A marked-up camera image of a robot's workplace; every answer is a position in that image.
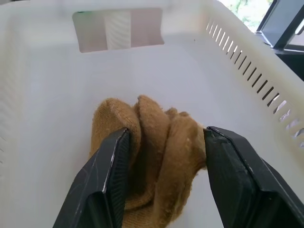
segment white plastic basket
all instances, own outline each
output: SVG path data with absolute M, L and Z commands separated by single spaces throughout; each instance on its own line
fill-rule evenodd
M 164 45 L 129 48 L 129 10 L 151 7 L 163 10 Z M 79 51 L 72 16 L 88 10 L 112 10 L 112 50 Z M 0 54 L 1 228 L 51 228 L 88 158 L 94 110 L 140 94 L 246 137 L 304 201 L 304 83 L 220 2 L 10 3 Z M 206 171 L 172 224 L 202 226 L 222 227 Z

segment fabric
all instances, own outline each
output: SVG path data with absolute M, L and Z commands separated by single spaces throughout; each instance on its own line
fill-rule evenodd
M 191 184 L 206 167 L 203 127 L 187 112 L 164 112 L 152 99 L 133 106 L 106 99 L 93 117 L 90 157 L 111 132 L 131 131 L 124 228 L 164 228 L 181 213 Z

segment window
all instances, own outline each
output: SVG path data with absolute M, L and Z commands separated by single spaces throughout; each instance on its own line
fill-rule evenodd
M 252 31 L 257 31 L 273 0 L 219 0 Z

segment brown cloth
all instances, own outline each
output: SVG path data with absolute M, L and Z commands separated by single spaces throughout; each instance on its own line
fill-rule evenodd
M 206 167 L 203 127 L 187 112 L 164 112 L 144 95 L 134 107 L 109 98 L 93 117 L 90 157 L 123 127 L 131 132 L 123 228 L 164 228 L 181 214 L 194 177 Z

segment white surface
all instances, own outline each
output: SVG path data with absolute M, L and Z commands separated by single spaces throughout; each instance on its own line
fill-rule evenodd
M 51 228 L 88 158 L 94 110 L 105 98 L 134 104 L 140 94 L 165 109 L 187 111 L 205 126 L 243 135 L 304 201 L 304 151 L 298 146 L 303 135 L 291 137 L 303 128 L 304 83 L 221 3 L 165 7 L 164 45 L 92 53 L 80 53 L 72 21 L 75 9 L 83 8 L 94 5 L 0 7 L 0 227 Z M 228 55 L 206 30 L 213 20 L 234 40 Z M 249 81 L 249 69 L 245 76 L 238 70 L 244 54 L 240 69 L 250 61 L 257 67 Z M 269 84 L 257 94 L 263 81 L 251 85 L 260 73 Z M 277 92 L 279 98 L 267 107 Z M 287 103 L 273 114 L 283 100 Z M 171 227 L 222 227 L 206 171 L 195 179 Z

